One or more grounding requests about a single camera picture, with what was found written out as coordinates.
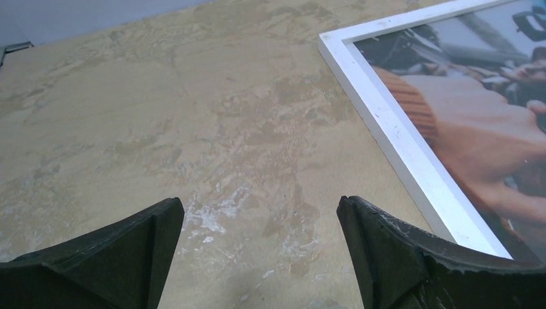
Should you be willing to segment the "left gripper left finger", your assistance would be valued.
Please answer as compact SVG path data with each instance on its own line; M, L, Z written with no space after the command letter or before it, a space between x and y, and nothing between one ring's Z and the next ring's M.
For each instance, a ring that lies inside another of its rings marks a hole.
M178 198L1 263L2 308L157 308L184 221Z

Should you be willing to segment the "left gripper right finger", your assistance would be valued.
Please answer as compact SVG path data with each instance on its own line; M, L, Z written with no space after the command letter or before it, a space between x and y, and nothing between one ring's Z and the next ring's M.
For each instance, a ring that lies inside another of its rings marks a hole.
M545 266L466 248L358 196L337 208L365 308L544 308Z

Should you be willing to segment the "wooden picture frame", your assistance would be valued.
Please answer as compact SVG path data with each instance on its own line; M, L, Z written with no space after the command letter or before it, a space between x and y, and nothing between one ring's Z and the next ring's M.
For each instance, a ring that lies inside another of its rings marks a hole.
M459 245L515 259L354 46L354 42L361 39L507 2L510 1L448 1L325 32L319 36L319 51L432 230Z

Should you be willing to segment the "glossy photo print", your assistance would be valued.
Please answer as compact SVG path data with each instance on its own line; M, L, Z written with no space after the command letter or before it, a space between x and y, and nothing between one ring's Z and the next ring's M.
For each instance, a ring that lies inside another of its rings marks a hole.
M354 42L512 258L545 261L545 2Z

